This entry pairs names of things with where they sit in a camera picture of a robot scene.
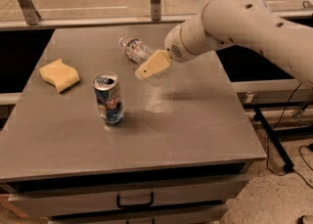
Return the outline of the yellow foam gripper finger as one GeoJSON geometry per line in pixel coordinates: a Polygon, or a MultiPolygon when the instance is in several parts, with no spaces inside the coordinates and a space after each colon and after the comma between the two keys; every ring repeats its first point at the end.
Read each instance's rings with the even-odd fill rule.
{"type": "Polygon", "coordinates": [[[142,63],[135,75],[138,79],[147,79],[153,75],[165,71],[171,66],[172,58],[165,50],[156,50],[144,63],[142,63]]]}

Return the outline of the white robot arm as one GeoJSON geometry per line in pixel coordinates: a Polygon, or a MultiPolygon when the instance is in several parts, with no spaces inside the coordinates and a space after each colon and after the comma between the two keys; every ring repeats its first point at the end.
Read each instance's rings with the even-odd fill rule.
{"type": "Polygon", "coordinates": [[[313,28],[274,15],[262,0],[205,0],[201,12],[175,26],[164,49],[140,65],[146,79],[173,61],[184,63],[233,45],[248,48],[313,88],[313,28]]]}

